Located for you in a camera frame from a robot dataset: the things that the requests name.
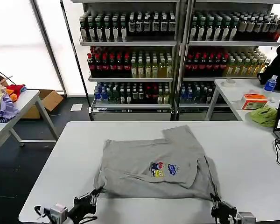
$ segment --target orange box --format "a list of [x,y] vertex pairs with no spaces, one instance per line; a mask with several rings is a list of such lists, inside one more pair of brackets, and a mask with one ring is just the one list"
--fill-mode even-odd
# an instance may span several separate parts
[[244,94],[241,100],[241,108],[244,110],[256,110],[265,106],[267,99],[261,94]]

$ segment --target table leg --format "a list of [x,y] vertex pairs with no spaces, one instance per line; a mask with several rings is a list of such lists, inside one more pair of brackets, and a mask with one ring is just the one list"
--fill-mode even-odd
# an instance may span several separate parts
[[211,119],[211,116],[213,114],[213,111],[214,111],[214,108],[215,108],[215,105],[216,105],[216,102],[218,100],[219,95],[220,95],[220,93],[219,93],[219,91],[216,87],[215,91],[214,91],[213,98],[211,99],[211,102],[210,102],[209,109],[207,110],[205,120],[210,120]]
[[24,146],[24,143],[22,143],[22,139],[19,137],[19,135],[17,134],[17,132],[15,132],[15,130],[12,128],[10,129],[10,133],[13,135],[13,137],[19,142],[20,147]]
[[35,105],[36,105],[36,108],[38,109],[39,113],[41,114],[42,118],[47,123],[47,125],[48,125],[48,127],[49,127],[49,129],[50,129],[50,131],[51,131],[51,133],[52,133],[52,135],[54,137],[54,139],[58,140],[60,135],[57,133],[57,131],[56,131],[54,125],[53,125],[53,122],[51,121],[51,118],[49,117],[46,109],[42,105],[42,102],[41,102],[41,100],[39,98],[37,98]]

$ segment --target floor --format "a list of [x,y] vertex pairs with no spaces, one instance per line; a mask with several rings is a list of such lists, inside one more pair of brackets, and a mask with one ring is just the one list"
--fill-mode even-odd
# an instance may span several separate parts
[[[82,110],[70,112],[78,103],[83,103]],[[62,101],[50,117],[60,133],[69,121],[89,121],[86,98]],[[42,120],[20,120],[14,129],[22,139],[54,140]],[[0,224],[20,224],[18,215],[53,147],[42,143],[19,147],[10,137],[0,148]]]

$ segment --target green cloth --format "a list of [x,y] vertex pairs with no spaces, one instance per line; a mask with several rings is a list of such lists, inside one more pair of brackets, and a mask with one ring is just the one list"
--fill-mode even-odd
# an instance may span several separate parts
[[277,110],[270,106],[261,107],[249,113],[250,118],[263,127],[274,127]]

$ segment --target t-shirt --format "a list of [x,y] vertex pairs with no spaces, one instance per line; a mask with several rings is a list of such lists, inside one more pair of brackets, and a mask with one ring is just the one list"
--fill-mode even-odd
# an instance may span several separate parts
[[94,180],[106,196],[202,198],[219,193],[212,159],[188,126],[163,130],[164,139],[106,140]]

